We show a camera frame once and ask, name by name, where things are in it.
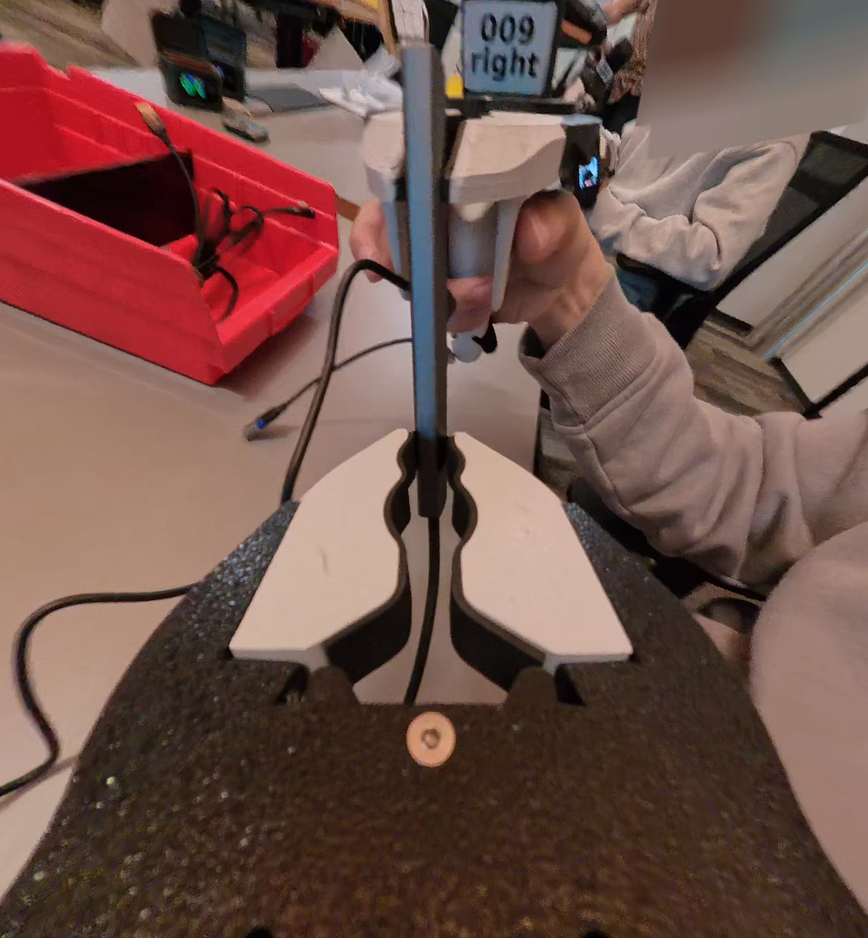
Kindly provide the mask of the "grey usb hub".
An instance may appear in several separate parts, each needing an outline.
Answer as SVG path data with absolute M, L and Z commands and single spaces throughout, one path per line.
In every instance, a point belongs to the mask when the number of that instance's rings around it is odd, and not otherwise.
M 428 523 L 428 582 L 404 704 L 413 706 L 428 663 L 440 583 L 440 516 L 447 497 L 446 151 L 440 54 L 427 41 L 402 47 L 405 187 L 412 288 L 417 508 Z

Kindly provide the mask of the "red plastic bin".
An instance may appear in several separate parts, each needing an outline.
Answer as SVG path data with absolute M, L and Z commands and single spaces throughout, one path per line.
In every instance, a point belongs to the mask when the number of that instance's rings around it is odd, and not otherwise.
M 185 158 L 207 232 L 224 221 L 258 231 L 222 244 L 196 275 L 194 212 L 158 245 L 30 192 L 25 183 L 171 158 L 141 121 L 136 94 L 76 67 L 52 68 L 28 45 L 0 41 L 0 301 L 215 384 L 287 328 L 336 272 L 331 184 L 188 116 L 153 104 Z

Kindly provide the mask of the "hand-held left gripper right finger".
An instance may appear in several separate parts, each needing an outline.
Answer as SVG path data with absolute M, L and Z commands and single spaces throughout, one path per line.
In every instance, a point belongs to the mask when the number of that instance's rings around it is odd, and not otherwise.
M 564 503 L 523 467 L 456 433 L 449 445 L 450 637 L 509 691 L 519 675 L 629 662 L 634 648 Z

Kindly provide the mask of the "black tablet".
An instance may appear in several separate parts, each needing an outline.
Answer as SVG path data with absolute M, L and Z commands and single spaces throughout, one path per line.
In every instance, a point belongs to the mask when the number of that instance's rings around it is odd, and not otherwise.
M 272 85 L 247 91 L 244 106 L 255 115 L 310 111 L 328 106 L 323 97 L 299 85 Z

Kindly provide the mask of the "braided cable orange plugs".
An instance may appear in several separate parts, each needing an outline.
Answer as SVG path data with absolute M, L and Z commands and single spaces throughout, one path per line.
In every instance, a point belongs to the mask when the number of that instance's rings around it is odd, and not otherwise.
M 172 143 L 167 126 L 159 112 L 150 103 L 143 102 L 135 104 L 135 110 L 148 131 L 166 147 L 185 179 L 194 212 L 195 248 L 191 264 L 200 281 L 206 283 L 215 275 L 210 269 L 216 266 L 216 262 L 210 260 L 206 223 L 192 170 L 186 167 L 185 158 Z

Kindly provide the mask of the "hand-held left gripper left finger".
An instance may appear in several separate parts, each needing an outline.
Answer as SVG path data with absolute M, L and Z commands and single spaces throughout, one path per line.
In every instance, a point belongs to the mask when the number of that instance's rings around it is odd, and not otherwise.
M 394 430 L 303 496 L 230 644 L 236 660 L 333 666 L 355 684 L 393 660 L 412 629 L 402 538 L 412 511 L 413 436 Z

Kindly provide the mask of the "person's clothed body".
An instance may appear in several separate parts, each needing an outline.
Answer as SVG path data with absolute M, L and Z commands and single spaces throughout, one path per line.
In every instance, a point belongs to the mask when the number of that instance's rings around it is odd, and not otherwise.
M 868 913 L 868 523 L 780 580 L 756 627 L 750 677 L 796 800 Z

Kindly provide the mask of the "person's right hand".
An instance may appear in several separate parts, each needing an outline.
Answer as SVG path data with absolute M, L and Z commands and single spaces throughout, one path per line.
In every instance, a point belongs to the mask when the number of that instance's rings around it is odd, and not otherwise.
M 448 330 L 463 333 L 493 319 L 527 324 L 548 351 L 591 310 L 612 269 L 568 192 L 541 192 L 522 206 L 502 305 L 492 311 L 491 280 L 453 279 Z

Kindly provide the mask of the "black power station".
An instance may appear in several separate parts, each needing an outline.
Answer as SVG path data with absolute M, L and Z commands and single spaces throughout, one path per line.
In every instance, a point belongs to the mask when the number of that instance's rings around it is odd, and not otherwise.
M 227 100 L 243 102 L 247 35 L 237 25 L 201 13 L 156 11 L 150 17 L 157 64 L 170 101 L 219 112 Z

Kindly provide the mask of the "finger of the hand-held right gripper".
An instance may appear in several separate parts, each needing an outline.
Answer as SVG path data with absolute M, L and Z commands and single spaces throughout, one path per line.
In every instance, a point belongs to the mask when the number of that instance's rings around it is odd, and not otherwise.
M 461 123 L 447 163 L 447 201 L 463 221 L 560 184 L 559 117 L 481 117 Z
M 367 123 L 361 157 L 372 199 L 361 207 L 361 259 L 407 278 L 405 134 L 401 111 Z

